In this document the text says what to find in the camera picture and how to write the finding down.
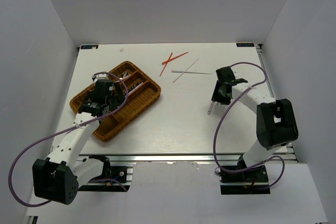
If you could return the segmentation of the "silver knife pink handle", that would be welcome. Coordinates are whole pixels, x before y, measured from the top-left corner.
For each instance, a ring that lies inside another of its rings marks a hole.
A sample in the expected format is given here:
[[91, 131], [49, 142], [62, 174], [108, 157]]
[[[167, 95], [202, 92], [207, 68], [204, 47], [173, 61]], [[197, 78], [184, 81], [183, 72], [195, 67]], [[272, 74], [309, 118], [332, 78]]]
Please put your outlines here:
[[210, 104], [210, 106], [209, 106], [209, 108], [208, 108], [208, 111], [207, 111], [207, 114], [208, 114], [208, 115], [211, 114], [211, 111], [212, 111], [212, 109], [213, 109], [213, 106], [214, 106], [214, 101], [211, 101], [211, 104]]

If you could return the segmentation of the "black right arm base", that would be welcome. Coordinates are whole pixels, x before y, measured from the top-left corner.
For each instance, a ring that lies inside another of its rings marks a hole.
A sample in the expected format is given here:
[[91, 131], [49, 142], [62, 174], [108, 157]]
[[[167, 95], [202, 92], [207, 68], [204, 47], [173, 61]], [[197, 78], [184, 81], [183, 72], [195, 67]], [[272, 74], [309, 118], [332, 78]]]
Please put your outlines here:
[[227, 173], [218, 168], [222, 195], [267, 195], [270, 194], [269, 179], [265, 166], [242, 173]]

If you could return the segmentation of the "silver spoon pink handle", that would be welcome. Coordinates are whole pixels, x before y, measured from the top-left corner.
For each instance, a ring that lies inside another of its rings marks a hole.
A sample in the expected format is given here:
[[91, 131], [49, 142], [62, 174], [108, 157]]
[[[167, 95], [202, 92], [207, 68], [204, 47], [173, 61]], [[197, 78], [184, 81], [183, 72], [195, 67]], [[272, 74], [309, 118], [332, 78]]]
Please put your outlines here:
[[123, 73], [123, 76], [122, 76], [121, 79], [124, 80], [124, 79], [126, 79], [129, 75], [130, 75], [129, 72], [128, 72], [128, 71], [125, 71], [125, 72]]

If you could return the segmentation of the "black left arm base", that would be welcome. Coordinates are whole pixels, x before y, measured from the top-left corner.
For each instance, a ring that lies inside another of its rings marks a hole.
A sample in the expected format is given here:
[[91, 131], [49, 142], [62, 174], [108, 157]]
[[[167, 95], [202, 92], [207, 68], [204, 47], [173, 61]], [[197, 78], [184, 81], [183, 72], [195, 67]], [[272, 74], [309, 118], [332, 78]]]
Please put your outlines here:
[[132, 166], [118, 165], [103, 155], [90, 155], [76, 161], [71, 170], [77, 178], [79, 191], [127, 192], [133, 174]]

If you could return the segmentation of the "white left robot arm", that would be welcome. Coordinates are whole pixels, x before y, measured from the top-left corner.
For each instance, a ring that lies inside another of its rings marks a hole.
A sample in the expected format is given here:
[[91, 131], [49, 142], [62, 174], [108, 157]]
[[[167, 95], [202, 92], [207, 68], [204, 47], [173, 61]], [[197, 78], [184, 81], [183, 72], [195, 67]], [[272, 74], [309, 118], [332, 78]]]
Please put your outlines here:
[[37, 159], [32, 167], [36, 197], [65, 205], [73, 202], [79, 188], [92, 180], [111, 180], [109, 158], [90, 155], [77, 165], [76, 160], [84, 145], [98, 129], [107, 114], [125, 104], [120, 84], [112, 80], [98, 80], [80, 105], [74, 119], [74, 129], [45, 159]]

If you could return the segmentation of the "black handled fork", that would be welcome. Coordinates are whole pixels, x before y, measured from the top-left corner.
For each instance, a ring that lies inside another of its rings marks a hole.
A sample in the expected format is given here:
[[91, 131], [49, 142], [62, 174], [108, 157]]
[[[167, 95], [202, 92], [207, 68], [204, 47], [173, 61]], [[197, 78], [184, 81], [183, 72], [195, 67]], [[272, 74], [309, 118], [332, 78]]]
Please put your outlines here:
[[137, 88], [139, 88], [141, 85], [143, 85], [142, 82], [136, 83], [135, 85], [131, 86], [130, 88], [128, 88], [128, 92], [132, 92], [133, 90], [136, 90]]

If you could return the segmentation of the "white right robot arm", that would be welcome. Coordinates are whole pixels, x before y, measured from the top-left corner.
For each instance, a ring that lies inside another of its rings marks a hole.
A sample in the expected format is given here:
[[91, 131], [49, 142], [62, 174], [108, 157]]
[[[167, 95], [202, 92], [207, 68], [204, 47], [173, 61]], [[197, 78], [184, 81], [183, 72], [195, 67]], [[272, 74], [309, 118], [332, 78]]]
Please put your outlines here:
[[255, 177], [255, 167], [262, 165], [275, 151], [298, 138], [292, 104], [288, 99], [277, 100], [263, 94], [243, 78], [237, 79], [231, 67], [217, 69], [216, 75], [212, 102], [227, 105], [225, 115], [237, 102], [256, 115], [257, 139], [239, 158], [236, 168], [238, 177], [247, 182]]

